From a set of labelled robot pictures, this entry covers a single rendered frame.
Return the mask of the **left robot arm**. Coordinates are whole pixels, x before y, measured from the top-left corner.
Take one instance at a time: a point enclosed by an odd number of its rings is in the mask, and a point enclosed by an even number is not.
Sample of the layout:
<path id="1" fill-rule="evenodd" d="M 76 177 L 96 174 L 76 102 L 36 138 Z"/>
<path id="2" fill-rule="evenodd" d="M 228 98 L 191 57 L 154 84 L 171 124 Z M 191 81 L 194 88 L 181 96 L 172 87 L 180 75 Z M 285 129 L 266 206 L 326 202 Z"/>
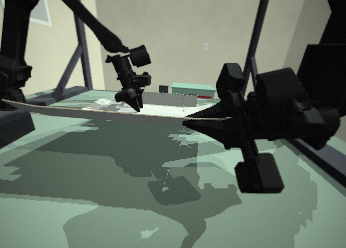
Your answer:
<path id="1" fill-rule="evenodd" d="M 290 67 L 256 75 L 256 91 L 247 99 L 257 99 L 264 119 L 258 133 L 300 134 L 293 139 L 320 150 L 340 127 L 346 115 L 346 0 L 328 3 L 334 6 L 321 40 L 307 44 L 297 75 Z"/>

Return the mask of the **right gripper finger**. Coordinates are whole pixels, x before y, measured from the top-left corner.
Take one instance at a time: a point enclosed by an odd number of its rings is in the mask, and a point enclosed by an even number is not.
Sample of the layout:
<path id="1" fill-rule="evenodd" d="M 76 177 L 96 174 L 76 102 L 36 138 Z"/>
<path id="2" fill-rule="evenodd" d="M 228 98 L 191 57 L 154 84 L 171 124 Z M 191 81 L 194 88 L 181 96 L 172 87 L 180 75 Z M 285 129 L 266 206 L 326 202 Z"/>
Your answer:
<path id="1" fill-rule="evenodd" d="M 124 100 L 128 105 L 130 105 L 135 111 L 140 112 L 139 104 L 138 104 L 138 98 L 139 94 L 136 94 L 134 98 Z"/>
<path id="2" fill-rule="evenodd" d="M 139 94 L 137 100 L 140 108 L 143 108 L 143 101 L 142 101 L 142 93 L 144 89 L 141 89 L 140 91 L 136 92 L 136 94 Z"/>

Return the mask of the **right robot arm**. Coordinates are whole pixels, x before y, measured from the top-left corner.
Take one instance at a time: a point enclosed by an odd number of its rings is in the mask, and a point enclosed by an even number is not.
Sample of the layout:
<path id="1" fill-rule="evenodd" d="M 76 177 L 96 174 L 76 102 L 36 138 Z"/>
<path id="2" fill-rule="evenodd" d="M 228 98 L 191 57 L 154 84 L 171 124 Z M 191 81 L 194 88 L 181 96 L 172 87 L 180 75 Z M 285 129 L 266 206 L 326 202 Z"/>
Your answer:
<path id="1" fill-rule="evenodd" d="M 92 30 L 108 52 L 130 53 L 125 56 L 107 55 L 105 62 L 112 62 L 117 74 L 132 70 L 128 57 L 132 65 L 137 68 L 151 64 L 145 45 L 129 49 L 122 44 L 118 36 L 92 16 L 79 0 L 62 1 Z M 32 66 L 26 64 L 24 57 L 30 13 L 38 2 L 39 0 L 5 0 L 0 47 L 0 110 L 2 111 L 18 109 L 2 99 L 28 104 L 20 88 L 25 87 L 26 81 L 31 78 Z"/>

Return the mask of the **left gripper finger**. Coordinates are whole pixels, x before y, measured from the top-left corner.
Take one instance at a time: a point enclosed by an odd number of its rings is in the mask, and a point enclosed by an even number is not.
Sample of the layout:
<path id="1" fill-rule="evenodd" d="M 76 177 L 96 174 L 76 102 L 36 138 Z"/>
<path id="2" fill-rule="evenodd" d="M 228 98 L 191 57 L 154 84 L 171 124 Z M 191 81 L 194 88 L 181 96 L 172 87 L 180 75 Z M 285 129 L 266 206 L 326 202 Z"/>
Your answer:
<path id="1" fill-rule="evenodd" d="M 239 117 L 225 120 L 185 120 L 183 126 L 219 141 L 226 150 L 231 149 L 244 138 Z"/>
<path id="2" fill-rule="evenodd" d="M 226 118 L 232 109 L 235 107 L 235 102 L 231 90 L 225 92 L 221 101 L 209 108 L 187 115 L 189 118 Z"/>

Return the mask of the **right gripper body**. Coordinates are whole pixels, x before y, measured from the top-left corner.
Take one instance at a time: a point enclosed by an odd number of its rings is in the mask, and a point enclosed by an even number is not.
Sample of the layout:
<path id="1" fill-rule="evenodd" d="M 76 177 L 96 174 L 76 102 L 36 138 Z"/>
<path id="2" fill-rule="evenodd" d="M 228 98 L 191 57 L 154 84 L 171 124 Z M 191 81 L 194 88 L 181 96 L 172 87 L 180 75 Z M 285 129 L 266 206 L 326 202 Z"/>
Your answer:
<path id="1" fill-rule="evenodd" d="M 133 72 L 133 70 L 129 70 L 129 71 L 117 74 L 118 75 L 117 80 L 120 80 L 120 82 L 122 84 L 121 90 L 122 91 L 124 90 L 124 92 L 120 91 L 120 92 L 115 94 L 116 102 L 121 102 L 124 100 L 134 98 L 136 96 L 136 92 L 141 90 L 141 87 L 143 87 L 143 86 L 146 87 L 145 85 L 137 85 L 137 87 L 136 87 L 136 85 L 133 86 L 132 81 L 131 81 L 132 73 L 133 73 L 133 75 L 136 74 L 135 72 Z M 128 90 L 128 89 L 130 89 L 130 90 Z"/>

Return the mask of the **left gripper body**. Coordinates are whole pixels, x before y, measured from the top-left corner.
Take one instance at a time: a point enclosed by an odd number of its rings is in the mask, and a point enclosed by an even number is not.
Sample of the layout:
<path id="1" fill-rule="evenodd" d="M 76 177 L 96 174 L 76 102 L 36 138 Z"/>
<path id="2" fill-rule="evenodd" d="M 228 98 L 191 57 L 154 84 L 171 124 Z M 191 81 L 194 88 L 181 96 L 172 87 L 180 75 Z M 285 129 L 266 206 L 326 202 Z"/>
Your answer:
<path id="1" fill-rule="evenodd" d="M 293 139 L 300 134 L 284 136 L 280 132 L 258 133 L 259 122 L 264 122 L 264 119 L 257 99 L 250 96 L 245 101 L 243 93 L 240 92 L 245 83 L 246 80 L 238 63 L 224 63 L 216 82 L 219 99 L 222 99 L 226 91 L 231 90 L 235 107 L 227 117 L 239 117 L 244 134 L 243 140 L 232 147 L 241 149 L 244 159 L 244 162 L 238 162 L 234 168 L 238 187 L 241 193 L 281 193 L 285 186 L 274 156 L 271 153 L 259 153 L 255 140 L 268 139 L 268 141 L 275 141 L 277 139 Z M 254 160 L 254 158 L 256 159 Z"/>

